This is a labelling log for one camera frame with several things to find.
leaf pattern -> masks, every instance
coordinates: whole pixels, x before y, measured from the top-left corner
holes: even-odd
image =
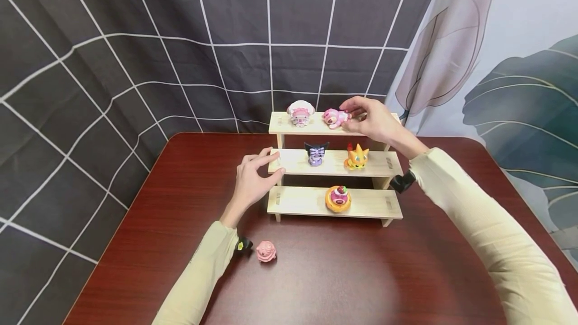
[[[465,97],[495,161],[543,189],[560,229],[578,225],[578,36],[526,58],[503,60]],[[578,237],[563,245],[578,260]]]
[[[475,68],[491,0],[452,0],[419,34],[395,96],[402,118],[448,102]]]

pink leaf pattern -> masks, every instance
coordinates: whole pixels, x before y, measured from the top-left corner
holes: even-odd
[[[452,0],[419,34],[395,96],[403,118],[445,104],[476,66],[492,0]]]

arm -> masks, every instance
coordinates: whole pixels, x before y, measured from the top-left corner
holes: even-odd
[[[157,312],[153,325],[197,325],[201,322],[217,280],[229,265],[239,241],[237,223],[247,208],[261,199],[285,173],[285,169],[278,169],[267,178],[256,173],[259,167],[279,157],[278,152],[266,155],[270,150],[271,147],[264,148],[260,154],[245,155],[237,166],[237,182],[231,201],[220,220],[213,222],[205,233],[193,258]]]
[[[389,143],[410,160],[419,186],[445,211],[490,273],[509,324],[578,324],[558,270],[456,161],[439,148],[427,148],[379,101],[354,97],[340,108],[354,116],[368,113],[363,121],[344,123],[347,130]]]

beige sleeve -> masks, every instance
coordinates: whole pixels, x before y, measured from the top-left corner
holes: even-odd
[[[237,230],[213,222],[193,258],[165,298],[153,325],[197,325],[217,280],[239,241]]]
[[[524,229],[454,161],[433,148],[410,161],[494,281],[509,324],[578,324],[558,270]]]

pink pig figurine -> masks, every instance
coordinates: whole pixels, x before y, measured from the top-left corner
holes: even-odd
[[[345,111],[338,111],[337,109],[327,109],[322,115],[322,119],[329,125],[330,129],[335,129],[347,120],[351,119],[351,113]]]

